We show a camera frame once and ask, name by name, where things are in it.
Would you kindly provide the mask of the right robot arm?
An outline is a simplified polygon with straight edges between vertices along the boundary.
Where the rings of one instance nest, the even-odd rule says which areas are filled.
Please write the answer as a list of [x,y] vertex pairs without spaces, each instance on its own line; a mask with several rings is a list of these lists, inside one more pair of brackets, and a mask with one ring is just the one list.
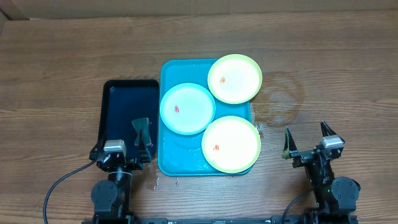
[[[322,138],[313,149],[299,151],[289,128],[285,128],[282,158],[292,159],[292,167],[304,167],[311,189],[293,199],[284,210],[281,222],[290,223],[357,223],[352,212],[361,190],[360,184],[349,177],[335,177],[331,161],[341,157],[345,140],[325,121],[320,123]],[[288,217],[290,208],[309,193],[314,193],[316,208],[307,208],[301,216]]]

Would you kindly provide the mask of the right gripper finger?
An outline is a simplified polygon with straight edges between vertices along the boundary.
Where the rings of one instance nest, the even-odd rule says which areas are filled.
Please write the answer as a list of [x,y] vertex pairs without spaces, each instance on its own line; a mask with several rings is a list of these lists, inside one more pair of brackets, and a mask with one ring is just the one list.
[[334,132],[334,130],[332,130],[329,125],[327,125],[327,123],[325,121],[322,121],[320,123],[321,126],[321,131],[322,131],[322,136],[323,137],[327,137],[327,136],[334,136],[336,135],[336,133]]
[[297,147],[295,145],[294,139],[290,133],[289,128],[285,127],[285,144],[284,150],[282,152],[282,158],[284,159],[291,159],[293,158],[296,153],[298,153]]

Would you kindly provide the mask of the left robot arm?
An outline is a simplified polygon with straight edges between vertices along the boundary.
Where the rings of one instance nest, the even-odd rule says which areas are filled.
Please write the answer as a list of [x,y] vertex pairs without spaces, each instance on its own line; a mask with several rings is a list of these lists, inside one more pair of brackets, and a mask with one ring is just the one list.
[[142,170],[152,161],[147,149],[143,130],[136,138],[139,157],[127,159],[127,149],[122,139],[108,140],[94,160],[101,170],[108,173],[106,180],[95,184],[91,191],[94,204],[93,223],[140,223],[138,216],[130,211],[132,172]]

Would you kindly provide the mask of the light blue plate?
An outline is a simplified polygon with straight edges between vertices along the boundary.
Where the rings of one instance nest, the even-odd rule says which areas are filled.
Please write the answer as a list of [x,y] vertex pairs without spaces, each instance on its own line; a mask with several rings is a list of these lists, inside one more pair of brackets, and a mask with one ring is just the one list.
[[181,135],[205,130],[215,117],[212,94],[195,83],[182,83],[165,93],[160,102],[160,117],[171,131]]

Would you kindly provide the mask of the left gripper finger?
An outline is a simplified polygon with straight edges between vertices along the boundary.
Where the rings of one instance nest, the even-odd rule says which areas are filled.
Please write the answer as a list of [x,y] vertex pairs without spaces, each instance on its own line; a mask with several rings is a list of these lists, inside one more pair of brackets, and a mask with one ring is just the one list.
[[106,138],[104,136],[98,138],[97,143],[93,147],[93,152],[99,152],[99,151],[103,150],[105,141],[106,141]]
[[146,143],[144,142],[143,131],[139,133],[139,156],[141,162],[152,162],[152,156],[147,149]]

